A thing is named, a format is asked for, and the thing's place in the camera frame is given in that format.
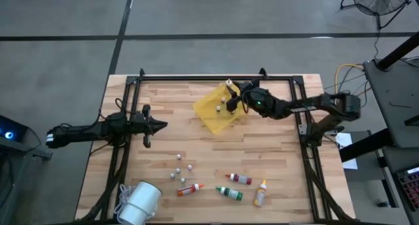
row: white string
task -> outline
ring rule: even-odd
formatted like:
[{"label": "white string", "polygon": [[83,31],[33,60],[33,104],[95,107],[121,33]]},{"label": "white string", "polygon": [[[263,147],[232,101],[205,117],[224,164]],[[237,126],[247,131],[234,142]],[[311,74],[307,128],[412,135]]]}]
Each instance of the white string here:
[{"label": "white string", "polygon": [[117,215],[117,220],[120,224],[129,224],[119,218],[119,215],[124,210],[126,204],[128,203],[128,199],[131,196],[132,190],[135,188],[135,186],[129,186],[128,189],[125,187],[125,185],[121,184],[119,186],[120,194],[119,194],[119,204],[115,206],[115,209],[113,210],[113,213]]}]

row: electric fan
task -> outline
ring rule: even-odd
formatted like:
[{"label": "electric fan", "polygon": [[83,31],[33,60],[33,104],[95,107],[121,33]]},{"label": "electric fan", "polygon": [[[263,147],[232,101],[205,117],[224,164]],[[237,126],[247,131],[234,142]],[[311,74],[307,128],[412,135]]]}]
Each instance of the electric fan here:
[{"label": "electric fan", "polygon": [[[354,0],[353,5],[343,5],[340,2],[340,9],[356,6],[361,12],[376,16],[378,30],[386,27],[392,20],[410,3],[410,0]],[[380,16],[397,11],[394,16],[384,25],[381,26]]]}]

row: wooden table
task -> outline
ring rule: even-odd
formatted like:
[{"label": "wooden table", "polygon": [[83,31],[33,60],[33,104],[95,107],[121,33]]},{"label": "wooden table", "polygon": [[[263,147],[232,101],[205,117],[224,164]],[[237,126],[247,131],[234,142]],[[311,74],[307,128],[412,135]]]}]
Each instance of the wooden table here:
[{"label": "wooden table", "polygon": [[[319,75],[303,77],[308,97],[323,93]],[[122,98],[125,80],[126,75],[109,77],[102,105],[105,116],[118,111],[114,100]],[[219,81],[141,82],[137,109],[149,104],[153,118],[168,122],[166,128],[152,137],[151,148],[143,146],[142,135],[134,136],[131,144],[125,183],[135,186],[144,180],[163,192],[151,222],[312,222],[295,116],[272,120],[249,111],[219,135],[213,135],[195,115],[192,104],[219,84]],[[277,98],[291,100],[288,82],[261,81],[261,87]],[[326,112],[312,114],[318,121]],[[93,149],[103,144],[95,142]],[[112,148],[105,147],[90,157],[75,218],[83,217],[103,192],[111,153]],[[182,155],[181,160],[177,160],[177,154]],[[328,191],[354,217],[337,147],[323,143],[319,154]],[[192,171],[187,169],[188,165],[193,166]],[[171,179],[170,173],[176,168],[181,173]],[[249,175],[253,182],[251,185],[232,182],[225,177],[229,173]],[[185,185],[180,182],[181,177],[186,178],[186,184],[202,183],[205,187],[179,198],[175,191]],[[252,201],[263,179],[267,179],[267,195],[264,206],[257,208]],[[244,198],[234,201],[216,191],[216,186],[237,189],[244,193]],[[111,203],[115,202],[115,192]],[[322,214],[318,191],[316,197]]]}]

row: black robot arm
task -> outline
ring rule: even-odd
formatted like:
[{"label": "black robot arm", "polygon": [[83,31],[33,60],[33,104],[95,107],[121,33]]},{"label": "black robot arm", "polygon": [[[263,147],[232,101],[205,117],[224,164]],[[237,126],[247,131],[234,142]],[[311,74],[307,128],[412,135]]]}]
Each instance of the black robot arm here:
[{"label": "black robot arm", "polygon": [[232,98],[227,101],[227,110],[232,112],[239,101],[259,113],[263,118],[275,120],[286,118],[293,113],[323,110],[327,115],[318,123],[306,127],[304,140],[310,146],[321,145],[321,138],[326,131],[333,130],[342,121],[353,121],[361,115],[361,100],[350,94],[321,94],[316,97],[286,101],[274,97],[268,90],[259,87],[259,80],[251,82],[233,82],[240,90],[240,95],[227,86]]},{"label": "black robot arm", "polygon": [[125,143],[127,135],[144,133],[144,145],[151,146],[149,136],[167,126],[167,122],[155,120],[150,116],[150,106],[144,105],[141,112],[135,113],[134,121],[128,121],[125,112],[110,114],[104,121],[95,121],[89,126],[61,124],[47,132],[46,145],[59,148],[69,143],[83,141],[108,141],[114,147]]}]

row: gray floor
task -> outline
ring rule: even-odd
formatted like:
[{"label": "gray floor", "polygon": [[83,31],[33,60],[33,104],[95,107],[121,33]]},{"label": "gray floor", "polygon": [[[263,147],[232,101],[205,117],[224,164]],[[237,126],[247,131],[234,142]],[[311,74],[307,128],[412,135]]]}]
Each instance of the gray floor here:
[{"label": "gray floor", "polygon": [[[0,0],[0,36],[116,35],[126,0]],[[373,17],[339,11],[340,0],[134,0],[126,34],[164,33],[370,33]],[[413,2],[385,32],[419,30]],[[381,38],[378,57],[406,37]],[[319,73],[333,84],[341,63],[373,58],[375,38],[124,41],[116,74]],[[41,137],[61,123],[88,124],[100,106],[114,41],[0,42],[0,114],[31,126]],[[419,50],[409,56],[419,55]],[[349,77],[360,75],[354,69]],[[344,85],[355,91],[359,78]],[[362,117],[346,129],[385,128],[372,92]],[[34,160],[16,211],[17,224],[71,221],[90,143],[54,150],[52,160]],[[399,211],[374,207],[376,182],[350,183],[357,218],[403,224]]]}]

